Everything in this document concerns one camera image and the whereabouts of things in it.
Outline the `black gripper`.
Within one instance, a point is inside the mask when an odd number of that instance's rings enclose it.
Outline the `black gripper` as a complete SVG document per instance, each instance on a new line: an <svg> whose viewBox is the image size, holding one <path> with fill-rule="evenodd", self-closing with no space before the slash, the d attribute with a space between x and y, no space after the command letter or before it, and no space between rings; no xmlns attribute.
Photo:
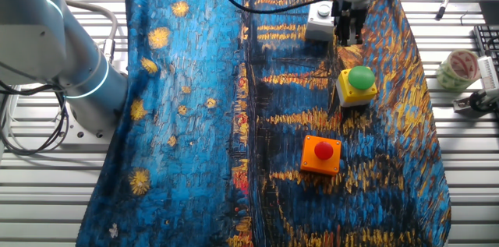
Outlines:
<svg viewBox="0 0 499 247"><path fill-rule="evenodd" d="M340 45L351 46L362 43L357 32L361 31L366 20L367 4L334 1L331 15L334 17Z"/></svg>

